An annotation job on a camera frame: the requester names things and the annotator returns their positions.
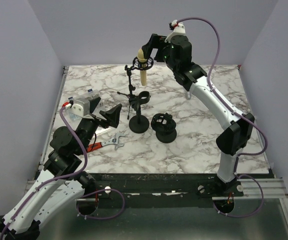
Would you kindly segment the silver grey microphone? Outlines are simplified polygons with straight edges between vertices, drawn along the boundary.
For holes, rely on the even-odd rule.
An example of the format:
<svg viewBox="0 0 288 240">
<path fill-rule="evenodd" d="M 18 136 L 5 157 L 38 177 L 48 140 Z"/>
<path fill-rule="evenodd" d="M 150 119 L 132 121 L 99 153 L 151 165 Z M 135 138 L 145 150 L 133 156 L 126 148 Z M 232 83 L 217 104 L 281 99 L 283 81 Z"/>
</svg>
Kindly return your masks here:
<svg viewBox="0 0 288 240">
<path fill-rule="evenodd" d="M 192 99 L 191 92 L 189 92 L 189 91 L 186 92 L 186 99 L 187 100 L 191 100 Z"/>
</svg>

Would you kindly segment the black round-base clip stand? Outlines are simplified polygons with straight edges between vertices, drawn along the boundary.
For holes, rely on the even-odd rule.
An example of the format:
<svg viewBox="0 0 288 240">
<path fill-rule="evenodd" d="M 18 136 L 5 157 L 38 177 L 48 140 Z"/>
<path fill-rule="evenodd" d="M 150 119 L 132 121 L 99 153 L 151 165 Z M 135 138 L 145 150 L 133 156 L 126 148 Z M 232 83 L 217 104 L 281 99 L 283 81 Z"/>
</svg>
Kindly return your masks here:
<svg viewBox="0 0 288 240">
<path fill-rule="evenodd" d="M 136 134 L 142 134 L 149 128 L 149 120 L 141 114 L 141 105 L 150 101 L 150 93 L 142 91 L 129 99 L 130 106 L 135 110 L 136 115 L 129 120 L 129 128 Z"/>
</svg>

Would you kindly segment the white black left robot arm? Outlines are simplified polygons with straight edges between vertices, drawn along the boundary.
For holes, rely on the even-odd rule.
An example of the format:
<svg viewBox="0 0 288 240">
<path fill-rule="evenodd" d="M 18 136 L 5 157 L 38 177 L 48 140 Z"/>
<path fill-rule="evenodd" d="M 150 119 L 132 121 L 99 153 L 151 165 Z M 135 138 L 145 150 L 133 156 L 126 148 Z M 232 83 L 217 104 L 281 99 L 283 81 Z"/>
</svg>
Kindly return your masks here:
<svg viewBox="0 0 288 240">
<path fill-rule="evenodd" d="M 0 215 L 0 239 L 35 240 L 42 224 L 67 203 L 88 198 L 97 190 L 95 179 L 85 171 L 88 148 L 98 127 L 117 128 L 122 104 L 94 114 L 100 102 L 71 99 L 59 110 L 64 123 L 56 129 L 50 146 L 53 151 L 35 183 L 7 214 Z"/>
</svg>

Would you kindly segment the beige microphone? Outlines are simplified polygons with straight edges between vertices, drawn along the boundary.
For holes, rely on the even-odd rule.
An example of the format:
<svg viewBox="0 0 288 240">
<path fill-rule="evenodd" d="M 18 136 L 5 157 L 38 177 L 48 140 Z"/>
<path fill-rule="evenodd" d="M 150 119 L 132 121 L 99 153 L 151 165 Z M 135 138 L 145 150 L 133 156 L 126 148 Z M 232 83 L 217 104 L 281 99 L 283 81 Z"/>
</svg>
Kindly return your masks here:
<svg viewBox="0 0 288 240">
<path fill-rule="evenodd" d="M 142 86 L 147 85 L 147 71 L 143 68 L 147 67 L 147 58 L 144 56 L 143 50 L 140 48 L 137 53 L 138 63 L 140 64 L 140 81 Z"/>
</svg>

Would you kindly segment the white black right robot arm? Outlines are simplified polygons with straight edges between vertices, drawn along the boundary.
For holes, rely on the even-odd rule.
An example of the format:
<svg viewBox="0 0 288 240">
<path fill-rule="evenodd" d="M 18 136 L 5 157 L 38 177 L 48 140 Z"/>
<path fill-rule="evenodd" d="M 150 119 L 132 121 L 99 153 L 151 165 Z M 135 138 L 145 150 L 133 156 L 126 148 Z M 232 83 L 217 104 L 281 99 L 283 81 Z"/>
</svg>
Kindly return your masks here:
<svg viewBox="0 0 288 240">
<path fill-rule="evenodd" d="M 152 34 L 141 49 L 145 59 L 156 49 L 154 60 L 166 63 L 175 80 L 201 100 L 221 125 L 223 133 L 216 139 L 221 150 L 217 171 L 219 180 L 214 183 L 214 191 L 220 196 L 227 195 L 232 190 L 231 181 L 235 178 L 236 157 L 251 137 L 254 116 L 251 113 L 244 114 L 221 93 L 215 93 L 215 86 L 207 81 L 206 71 L 192 61 L 192 45 L 185 35 L 175 35 L 167 39 L 165 36 Z"/>
</svg>

